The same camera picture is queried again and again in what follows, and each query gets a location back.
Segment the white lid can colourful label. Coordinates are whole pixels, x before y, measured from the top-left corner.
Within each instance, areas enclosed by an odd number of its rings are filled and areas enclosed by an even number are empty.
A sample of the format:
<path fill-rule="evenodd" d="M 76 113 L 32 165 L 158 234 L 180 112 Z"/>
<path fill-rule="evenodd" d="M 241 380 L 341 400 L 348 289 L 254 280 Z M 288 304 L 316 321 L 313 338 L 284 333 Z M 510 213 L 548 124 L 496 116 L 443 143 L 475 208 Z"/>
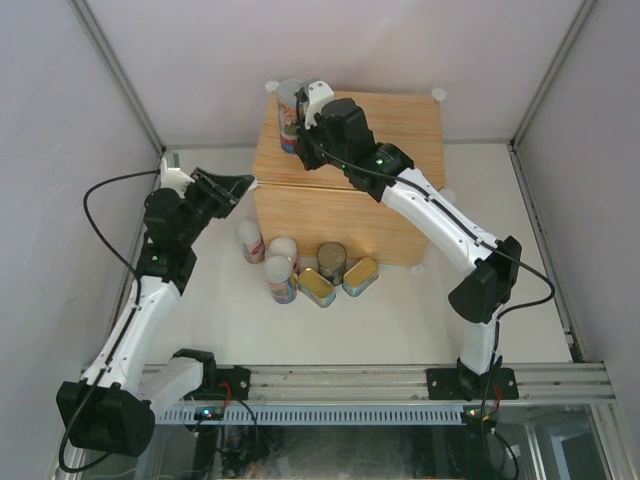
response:
<path fill-rule="evenodd" d="M 297 296 L 297 280 L 291 261 L 273 256 L 264 263 L 264 275 L 272 298 L 279 304 L 289 304 Z"/>

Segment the wooden cube shelf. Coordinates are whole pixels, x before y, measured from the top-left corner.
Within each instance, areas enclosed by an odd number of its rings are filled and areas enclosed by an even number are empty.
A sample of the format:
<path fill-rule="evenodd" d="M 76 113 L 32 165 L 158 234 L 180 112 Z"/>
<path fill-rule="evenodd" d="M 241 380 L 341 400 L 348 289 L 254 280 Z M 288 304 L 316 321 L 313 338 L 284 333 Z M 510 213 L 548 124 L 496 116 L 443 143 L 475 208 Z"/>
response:
<path fill-rule="evenodd" d="M 399 147 L 442 189 L 446 183 L 439 105 L 428 96 L 337 92 L 364 109 L 376 140 Z M 342 244 L 351 261 L 372 257 L 381 264 L 419 264 L 429 243 L 397 212 L 355 190 L 332 166 L 304 169 L 280 145 L 279 108 L 272 94 L 259 136 L 252 174 L 253 200 L 265 242 L 293 238 L 301 255 L 315 256 L 325 242 Z"/>

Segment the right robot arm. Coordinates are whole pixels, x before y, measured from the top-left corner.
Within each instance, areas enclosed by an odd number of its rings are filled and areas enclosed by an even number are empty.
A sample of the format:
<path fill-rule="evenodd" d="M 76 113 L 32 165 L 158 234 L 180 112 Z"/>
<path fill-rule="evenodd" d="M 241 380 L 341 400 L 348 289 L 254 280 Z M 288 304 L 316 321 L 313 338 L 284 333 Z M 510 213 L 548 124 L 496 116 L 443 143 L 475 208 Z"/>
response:
<path fill-rule="evenodd" d="M 462 281 L 448 295 L 464 321 L 457 379 L 466 396 L 485 397 L 496 382 L 498 317 L 517 280 L 521 244 L 482 230 L 401 149 L 375 141 L 364 110 L 353 99 L 332 99 L 317 107 L 308 94 L 298 92 L 295 115 L 295 152 L 306 170 L 325 165 L 340 170 L 356 190 L 413 224 L 461 271 Z"/>

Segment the tall can with spoon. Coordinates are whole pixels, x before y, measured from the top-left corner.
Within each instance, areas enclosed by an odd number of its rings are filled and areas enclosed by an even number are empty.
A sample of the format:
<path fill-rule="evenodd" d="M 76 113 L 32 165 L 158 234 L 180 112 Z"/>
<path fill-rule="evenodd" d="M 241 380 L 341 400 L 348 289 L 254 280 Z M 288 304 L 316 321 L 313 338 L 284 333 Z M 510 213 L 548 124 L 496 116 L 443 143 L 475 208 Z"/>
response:
<path fill-rule="evenodd" d="M 276 89 L 280 145 L 289 154 L 294 153 L 297 142 L 296 101 L 301 87 L 301 80 L 287 79 Z"/>

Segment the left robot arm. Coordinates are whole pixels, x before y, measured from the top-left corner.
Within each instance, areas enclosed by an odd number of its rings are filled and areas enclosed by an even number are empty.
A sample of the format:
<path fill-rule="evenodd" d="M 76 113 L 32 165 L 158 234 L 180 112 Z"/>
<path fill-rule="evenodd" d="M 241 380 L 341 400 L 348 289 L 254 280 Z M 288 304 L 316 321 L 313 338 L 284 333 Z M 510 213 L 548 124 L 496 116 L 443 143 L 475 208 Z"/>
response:
<path fill-rule="evenodd" d="M 56 394 L 63 447 L 138 457 L 159 416 L 188 394 L 206 400 L 219 390 L 211 352 L 182 348 L 153 377 L 145 379 L 143 370 L 194 271 L 195 241 L 211 221 L 231 214 L 255 179 L 201 168 L 156 173 L 160 185 L 144 200 L 144 243 L 136 264 L 127 267 L 134 278 L 129 300 L 95 360 Z"/>

